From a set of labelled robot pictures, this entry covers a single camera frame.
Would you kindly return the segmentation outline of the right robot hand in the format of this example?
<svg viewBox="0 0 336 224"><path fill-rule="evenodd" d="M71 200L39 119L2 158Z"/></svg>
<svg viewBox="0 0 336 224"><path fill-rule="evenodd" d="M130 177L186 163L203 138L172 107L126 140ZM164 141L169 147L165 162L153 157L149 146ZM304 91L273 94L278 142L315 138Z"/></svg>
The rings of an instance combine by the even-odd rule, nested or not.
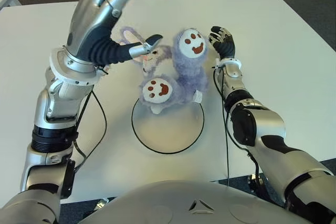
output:
<svg viewBox="0 0 336 224"><path fill-rule="evenodd" d="M232 34L223 27L213 26L209 42L219 54L220 59L235 58L235 43Z"/></svg>

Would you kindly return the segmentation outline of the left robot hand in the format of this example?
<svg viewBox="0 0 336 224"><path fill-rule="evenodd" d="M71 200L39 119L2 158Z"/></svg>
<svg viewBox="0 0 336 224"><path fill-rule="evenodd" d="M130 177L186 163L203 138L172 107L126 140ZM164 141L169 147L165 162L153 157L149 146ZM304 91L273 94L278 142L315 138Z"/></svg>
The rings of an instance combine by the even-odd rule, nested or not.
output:
<svg viewBox="0 0 336 224"><path fill-rule="evenodd" d="M125 62L149 54L163 38L155 34L144 42L121 45L111 38L128 0L79 0L73 13L66 49L75 58L94 65Z"/></svg>

